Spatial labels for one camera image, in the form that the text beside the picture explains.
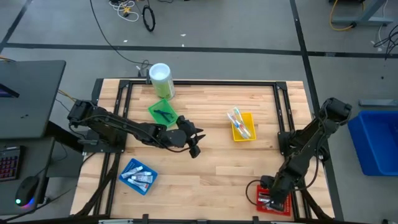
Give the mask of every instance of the keyboard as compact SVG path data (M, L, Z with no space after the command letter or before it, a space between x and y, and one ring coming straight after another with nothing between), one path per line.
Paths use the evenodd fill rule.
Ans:
M0 150L0 181L17 179L21 161L21 147L5 147Z

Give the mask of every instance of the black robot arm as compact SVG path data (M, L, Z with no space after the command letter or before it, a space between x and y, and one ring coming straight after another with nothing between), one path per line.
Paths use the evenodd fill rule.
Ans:
M279 146L285 162L275 177L261 177L261 186L269 189L271 208L284 210L286 197L303 181L313 156L321 157L322 161L329 158L328 151L322 145L340 126L348 122L350 114L351 105L330 98L322 105L318 117L303 130L279 133Z
M99 140L109 145L116 145L120 141L120 132L132 134L143 144L168 149L173 152L190 150L192 158L200 153L197 146L198 141L205 135L198 136L202 129L196 128L192 122L184 116L177 119L178 129L167 131L163 124L137 123L130 119L120 117L106 111L104 108L95 106L90 101L77 100L68 115L70 126L87 126L99 134ZM169 147L188 148L175 151Z

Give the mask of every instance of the red board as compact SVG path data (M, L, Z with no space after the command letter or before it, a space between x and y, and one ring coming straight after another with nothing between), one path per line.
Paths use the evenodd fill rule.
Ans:
M292 203L291 203L292 194L289 194L289 196L286 198L285 204L284 204L284 211L280 212L280 211L274 210L272 208L269 208L267 205L264 205L263 202L259 202L259 194L260 193L268 194L269 190L263 189L260 185L257 185L257 203L259 204L257 206L257 211L276 214L276 215L291 216L291 214L292 214Z

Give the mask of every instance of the white lid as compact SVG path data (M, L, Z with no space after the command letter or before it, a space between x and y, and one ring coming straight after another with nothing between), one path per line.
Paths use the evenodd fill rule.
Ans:
M156 81L165 80L170 75L170 68L165 63L154 64L149 69L149 76L151 79Z

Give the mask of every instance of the gray floor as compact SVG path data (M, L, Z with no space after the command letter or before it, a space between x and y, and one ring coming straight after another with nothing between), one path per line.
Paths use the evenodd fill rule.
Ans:
M327 0L296 2L308 50L378 53L371 43L377 27L335 32L328 26L331 5ZM5 36L24 3L25 0L0 1L0 39ZM153 33L145 30L142 21L132 23L120 19L107 0L93 0L93 4L104 33L114 45L181 47L183 44L185 47L300 50L289 0L175 0L173 4L151 0L157 19ZM386 16L396 16L394 12L397 10L398 1L390 0ZM360 13L359 5L339 4L335 14ZM382 36L392 26L385 28ZM106 45L88 0L33 0L9 43ZM302 80L310 99L301 56L154 51L127 51L122 54L133 60L167 63L174 78ZM15 60L66 60L67 67L60 88L81 99L90 98L96 78L135 77L137 74L134 64L110 50L5 48L1 55ZM361 110L357 106L360 98L396 98L396 61L310 57L320 102L331 96L337 97L354 106L355 116ZM67 107L72 106L63 96L58 96L58 99ZM56 103L50 119L66 128L66 115L65 109ZM390 218L398 221L395 191L398 179L363 175L346 127L331 137L329 145L345 220L379 223L383 218ZM71 156L66 163L81 162L80 155L68 153ZM56 196L73 188L76 182L76 172L67 178L52 178L47 194ZM20 220L67 216L73 192L52 206Z

